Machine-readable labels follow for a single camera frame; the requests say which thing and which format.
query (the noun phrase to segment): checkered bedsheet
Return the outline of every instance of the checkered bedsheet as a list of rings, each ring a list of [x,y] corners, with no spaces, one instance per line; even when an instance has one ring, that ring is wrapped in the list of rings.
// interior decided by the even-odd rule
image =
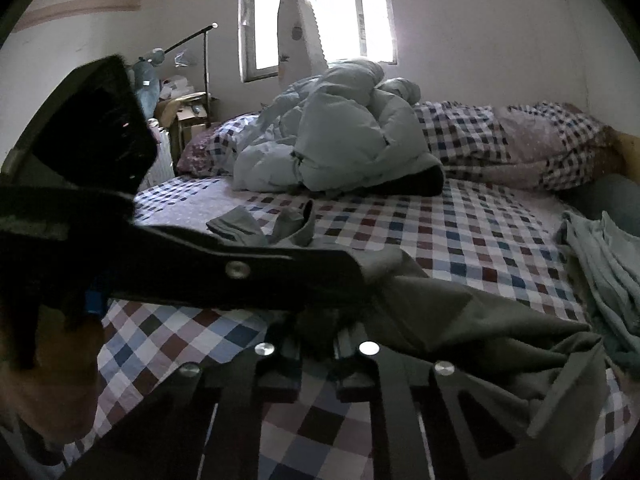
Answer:
[[[398,245],[434,278],[513,298],[564,319],[584,320],[551,234],[515,197],[504,187],[449,180],[434,198],[316,199],[316,235],[357,249]],[[284,206],[301,205],[307,198],[307,193],[232,192],[224,178],[177,178],[139,194],[136,203],[143,224],[188,214],[196,219],[189,226],[202,230],[201,219],[225,212],[216,209],[217,203],[226,210],[243,204],[269,230]],[[162,272],[158,262],[148,264]],[[104,320],[108,342],[98,356],[104,389],[95,431],[69,447],[69,457],[78,457],[179,364],[226,362],[260,341],[269,319],[265,313],[116,302]],[[601,478],[633,429],[626,397],[610,369],[607,381],[610,396],[581,479]],[[370,450],[367,405],[337,402],[326,369],[310,363],[299,401],[265,409],[259,477],[369,480]]]

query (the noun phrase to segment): plastic bag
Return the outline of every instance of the plastic bag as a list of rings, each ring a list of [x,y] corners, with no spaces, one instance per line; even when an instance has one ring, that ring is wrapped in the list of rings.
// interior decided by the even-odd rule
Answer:
[[[174,61],[176,68],[180,68],[181,66],[195,66],[198,64],[198,60],[188,48],[176,54]]]

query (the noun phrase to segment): gray cushion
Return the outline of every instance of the gray cushion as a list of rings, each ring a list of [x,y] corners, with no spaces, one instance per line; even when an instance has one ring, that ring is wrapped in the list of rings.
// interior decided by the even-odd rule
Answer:
[[[620,229],[640,237],[640,186],[625,176],[608,174],[559,197],[591,220],[606,211]]]

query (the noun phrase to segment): wall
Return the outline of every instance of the wall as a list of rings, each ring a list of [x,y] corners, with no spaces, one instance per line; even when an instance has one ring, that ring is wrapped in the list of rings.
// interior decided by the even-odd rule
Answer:
[[[162,15],[167,40],[220,24],[211,34],[210,68],[224,118],[256,109],[278,92],[275,78],[240,82],[237,1],[168,0]],[[565,0],[392,1],[399,56],[387,75],[413,79],[425,99],[586,106],[578,36]],[[201,87],[201,70],[184,74]]]
[[[640,61],[600,0],[567,2],[582,49],[588,110],[640,137]]]
[[[29,10],[69,0],[35,0]],[[135,59],[155,46],[157,0],[136,12],[71,16],[9,36],[0,50],[0,160],[75,67],[109,54]]]

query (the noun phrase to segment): pillow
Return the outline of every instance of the pillow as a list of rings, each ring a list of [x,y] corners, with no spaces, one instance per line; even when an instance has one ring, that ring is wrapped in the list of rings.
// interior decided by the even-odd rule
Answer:
[[[610,128],[575,107],[424,102],[414,109],[449,178],[562,190],[623,168]]]
[[[224,161],[229,150],[234,150],[234,135],[251,123],[256,114],[245,114],[214,123],[210,128],[197,134],[185,146],[176,165],[178,174],[188,174],[197,178],[227,174]]]
[[[231,173],[232,161],[236,158],[235,135],[244,130],[245,126],[251,124],[258,117],[258,114],[245,114],[233,119],[229,119],[220,126],[216,133],[209,139],[207,153],[212,166],[223,173]]]
[[[215,135],[219,126],[220,123],[212,124],[210,128],[200,132],[187,143],[175,167],[178,175],[217,176],[217,169],[213,167],[213,161],[207,148],[211,137]]]

